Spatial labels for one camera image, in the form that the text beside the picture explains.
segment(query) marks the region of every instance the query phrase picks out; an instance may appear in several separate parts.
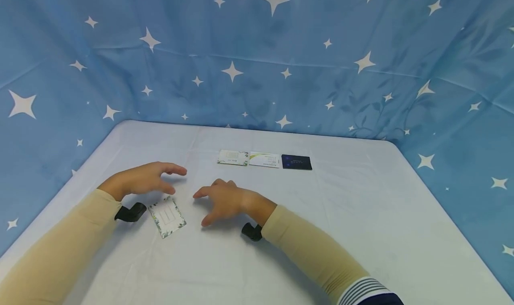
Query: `beige arm sleeve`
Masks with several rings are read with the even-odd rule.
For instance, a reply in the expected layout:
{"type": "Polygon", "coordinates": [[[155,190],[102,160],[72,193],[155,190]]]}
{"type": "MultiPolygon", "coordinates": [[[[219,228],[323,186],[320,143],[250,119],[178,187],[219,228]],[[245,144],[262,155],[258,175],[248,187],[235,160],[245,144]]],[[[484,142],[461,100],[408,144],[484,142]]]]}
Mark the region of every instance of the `beige arm sleeve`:
{"type": "Polygon", "coordinates": [[[261,231],[337,304],[342,293],[368,272],[327,233],[277,206],[261,231]]]}
{"type": "Polygon", "coordinates": [[[115,228],[121,203],[96,189],[38,240],[0,284],[0,305],[58,305],[115,228]]]}

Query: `blue backdrop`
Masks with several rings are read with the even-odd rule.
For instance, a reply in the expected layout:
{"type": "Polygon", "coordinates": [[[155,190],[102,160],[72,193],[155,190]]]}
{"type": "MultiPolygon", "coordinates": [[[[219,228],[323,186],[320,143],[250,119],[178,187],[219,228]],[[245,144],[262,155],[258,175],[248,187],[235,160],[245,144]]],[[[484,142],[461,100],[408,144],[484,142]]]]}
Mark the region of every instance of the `blue backdrop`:
{"type": "Polygon", "coordinates": [[[392,141],[513,297],[513,47],[514,0],[0,0],[0,254],[117,123],[230,125],[392,141]]]}

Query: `white table surface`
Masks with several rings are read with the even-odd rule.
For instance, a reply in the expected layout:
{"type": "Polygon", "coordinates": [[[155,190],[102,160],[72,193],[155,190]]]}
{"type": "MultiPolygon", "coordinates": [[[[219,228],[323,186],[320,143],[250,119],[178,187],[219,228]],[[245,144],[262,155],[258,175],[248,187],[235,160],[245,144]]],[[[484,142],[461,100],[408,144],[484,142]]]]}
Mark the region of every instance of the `white table surface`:
{"type": "MultiPolygon", "coordinates": [[[[162,239],[148,213],[118,224],[67,304],[327,304],[281,252],[241,237],[246,217],[201,228],[209,201],[191,196],[219,177],[327,231],[406,305],[513,303],[389,142],[135,121],[116,126],[0,258],[0,279],[106,177],[156,160],[188,169],[184,179],[166,176],[186,226],[162,239]],[[220,149],[306,155],[314,170],[218,165],[220,149]]],[[[149,205],[160,197],[123,203],[149,205]]]]}

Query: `business card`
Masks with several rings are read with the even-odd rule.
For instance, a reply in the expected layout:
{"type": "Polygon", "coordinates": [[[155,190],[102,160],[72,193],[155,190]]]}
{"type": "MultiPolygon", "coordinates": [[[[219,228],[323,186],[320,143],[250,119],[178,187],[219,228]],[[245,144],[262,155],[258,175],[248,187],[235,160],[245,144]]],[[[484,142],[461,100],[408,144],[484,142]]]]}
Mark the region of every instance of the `business card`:
{"type": "Polygon", "coordinates": [[[280,156],[274,153],[250,152],[250,166],[280,167],[280,156]]]}

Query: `finger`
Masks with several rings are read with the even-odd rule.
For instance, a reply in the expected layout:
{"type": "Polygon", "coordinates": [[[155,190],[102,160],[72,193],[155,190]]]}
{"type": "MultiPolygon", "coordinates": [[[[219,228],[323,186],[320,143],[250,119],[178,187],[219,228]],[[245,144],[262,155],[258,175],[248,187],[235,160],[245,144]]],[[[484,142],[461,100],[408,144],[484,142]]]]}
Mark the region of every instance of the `finger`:
{"type": "Polygon", "coordinates": [[[178,175],[186,175],[187,174],[187,169],[185,167],[177,166],[175,163],[161,162],[159,167],[161,169],[161,173],[164,173],[164,172],[168,173],[168,174],[175,173],[178,175]]]}
{"type": "Polygon", "coordinates": [[[211,187],[201,187],[198,191],[196,191],[195,194],[193,194],[193,198],[197,199],[197,198],[201,198],[204,196],[208,196],[210,192],[211,192],[211,187]]]}
{"type": "Polygon", "coordinates": [[[163,193],[168,193],[168,194],[175,194],[175,191],[176,191],[175,188],[171,184],[167,183],[164,180],[160,181],[158,190],[163,193]]]}
{"type": "Polygon", "coordinates": [[[217,220],[217,218],[219,218],[219,216],[217,216],[217,214],[214,211],[212,211],[212,213],[208,214],[207,216],[205,216],[205,218],[203,218],[202,227],[212,225],[217,220]]]}
{"type": "Polygon", "coordinates": [[[216,186],[217,184],[227,184],[225,181],[221,180],[221,179],[216,179],[214,180],[214,182],[211,184],[211,186],[216,186]]]}

